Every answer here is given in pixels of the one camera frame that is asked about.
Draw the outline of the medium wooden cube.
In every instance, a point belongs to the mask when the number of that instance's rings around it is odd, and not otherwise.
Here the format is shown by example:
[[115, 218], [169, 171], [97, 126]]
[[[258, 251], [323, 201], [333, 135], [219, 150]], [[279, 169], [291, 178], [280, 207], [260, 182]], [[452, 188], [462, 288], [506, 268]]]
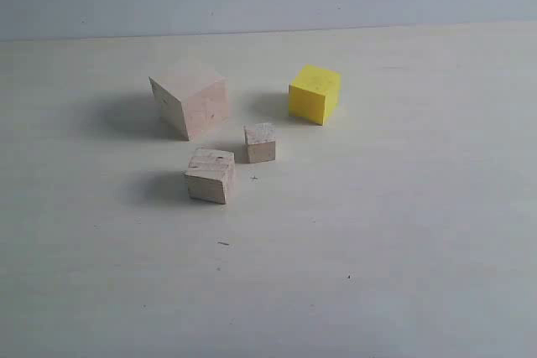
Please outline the medium wooden cube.
[[232, 194], [235, 174], [233, 152], [197, 148], [185, 171], [188, 195], [195, 200], [225, 205]]

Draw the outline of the large wooden cube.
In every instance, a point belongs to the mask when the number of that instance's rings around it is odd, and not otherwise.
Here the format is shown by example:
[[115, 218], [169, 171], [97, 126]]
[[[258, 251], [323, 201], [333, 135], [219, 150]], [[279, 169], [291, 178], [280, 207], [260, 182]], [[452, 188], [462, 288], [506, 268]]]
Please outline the large wooden cube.
[[180, 60], [149, 76], [161, 117], [190, 141], [230, 116], [227, 80], [209, 65]]

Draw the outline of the small wooden cube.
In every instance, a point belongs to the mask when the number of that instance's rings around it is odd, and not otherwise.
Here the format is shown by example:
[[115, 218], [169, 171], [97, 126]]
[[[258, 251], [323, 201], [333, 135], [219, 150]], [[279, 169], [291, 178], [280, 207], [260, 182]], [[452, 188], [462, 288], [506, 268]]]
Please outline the small wooden cube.
[[262, 163], [276, 159], [275, 128], [270, 122], [244, 127], [244, 137], [249, 163]]

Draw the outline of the yellow cube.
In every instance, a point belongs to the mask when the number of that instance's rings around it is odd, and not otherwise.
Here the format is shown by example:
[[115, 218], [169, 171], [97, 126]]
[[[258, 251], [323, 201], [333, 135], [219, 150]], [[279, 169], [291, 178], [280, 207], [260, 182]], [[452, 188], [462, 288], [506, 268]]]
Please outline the yellow cube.
[[289, 84], [289, 114], [325, 125], [338, 104], [340, 89], [340, 73], [305, 65]]

